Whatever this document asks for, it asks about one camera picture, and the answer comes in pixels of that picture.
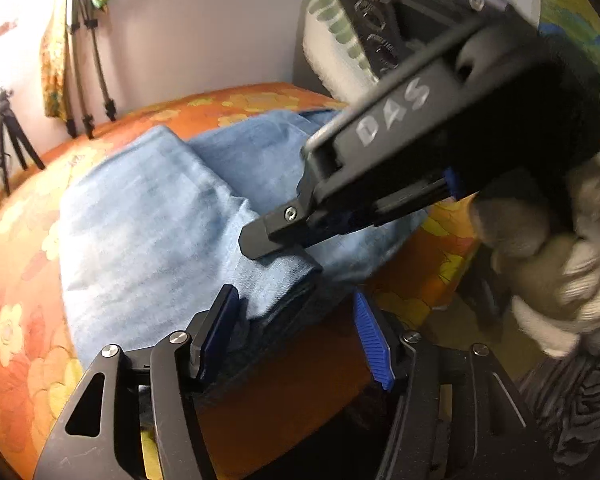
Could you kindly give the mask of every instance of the bed sheet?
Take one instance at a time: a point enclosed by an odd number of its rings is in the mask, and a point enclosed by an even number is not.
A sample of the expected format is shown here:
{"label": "bed sheet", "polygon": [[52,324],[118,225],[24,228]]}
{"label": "bed sheet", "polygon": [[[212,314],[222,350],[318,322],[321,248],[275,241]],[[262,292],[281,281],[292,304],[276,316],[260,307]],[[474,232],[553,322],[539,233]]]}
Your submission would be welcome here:
{"label": "bed sheet", "polygon": [[[267,110],[316,107],[341,105],[283,83],[189,96],[104,124],[96,140],[66,142],[43,156],[45,171],[17,178],[24,182],[0,206],[0,452],[24,480],[32,478],[49,431],[82,375],[61,298],[57,220],[64,190],[155,124],[187,138]],[[382,308],[417,327],[431,308],[449,301],[474,247],[466,204],[437,204],[368,290]],[[336,368],[340,373],[333,374]],[[280,456],[369,381],[350,306],[343,304],[200,413],[218,477],[243,478]],[[158,478],[155,446],[146,435],[144,448],[148,477]]]}

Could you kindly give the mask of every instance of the pillow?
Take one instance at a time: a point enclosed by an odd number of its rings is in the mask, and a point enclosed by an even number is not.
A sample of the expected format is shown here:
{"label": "pillow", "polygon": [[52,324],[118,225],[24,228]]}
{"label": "pillow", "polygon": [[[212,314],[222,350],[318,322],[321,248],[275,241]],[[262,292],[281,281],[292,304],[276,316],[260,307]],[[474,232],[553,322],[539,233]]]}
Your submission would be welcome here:
{"label": "pillow", "polygon": [[302,49],[335,99],[351,103],[378,82],[339,0],[307,0]]}

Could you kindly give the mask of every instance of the striped fabric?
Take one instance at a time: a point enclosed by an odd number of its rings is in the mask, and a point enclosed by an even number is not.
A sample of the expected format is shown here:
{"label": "striped fabric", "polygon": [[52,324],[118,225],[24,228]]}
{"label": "striped fabric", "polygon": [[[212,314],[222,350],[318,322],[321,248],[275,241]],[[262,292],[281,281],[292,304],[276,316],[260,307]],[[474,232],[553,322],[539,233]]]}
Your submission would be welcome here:
{"label": "striped fabric", "polygon": [[371,70],[360,40],[339,0],[308,0],[307,12],[329,27],[330,33],[362,70]]}
{"label": "striped fabric", "polygon": [[585,353],[547,358],[519,388],[561,477],[567,477],[600,441],[600,360]]}

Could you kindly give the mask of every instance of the blue cloth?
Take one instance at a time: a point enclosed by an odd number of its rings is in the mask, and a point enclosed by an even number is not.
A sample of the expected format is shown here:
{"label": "blue cloth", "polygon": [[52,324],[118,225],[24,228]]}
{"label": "blue cloth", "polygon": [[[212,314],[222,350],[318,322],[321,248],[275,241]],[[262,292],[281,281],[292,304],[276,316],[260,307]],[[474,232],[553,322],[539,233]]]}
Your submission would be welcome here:
{"label": "blue cloth", "polygon": [[280,110],[188,143],[157,126],[71,186],[60,267],[81,364],[109,343],[155,344],[231,283],[242,311],[218,379],[229,384],[389,259],[424,212],[257,262],[240,253],[242,226],[295,195],[300,147],[332,116]]}

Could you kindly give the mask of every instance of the gloved hand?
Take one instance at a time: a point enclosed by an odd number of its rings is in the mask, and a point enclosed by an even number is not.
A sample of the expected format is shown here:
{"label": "gloved hand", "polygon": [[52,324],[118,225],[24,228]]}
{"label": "gloved hand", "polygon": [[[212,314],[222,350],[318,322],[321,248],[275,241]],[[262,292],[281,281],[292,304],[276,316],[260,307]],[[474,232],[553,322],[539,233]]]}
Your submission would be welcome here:
{"label": "gloved hand", "polygon": [[566,180],[575,233],[555,234],[546,206],[526,200],[522,184],[507,178],[470,206],[476,233],[494,249],[492,266],[514,294],[520,328],[556,358],[581,340],[600,354],[600,153]]}

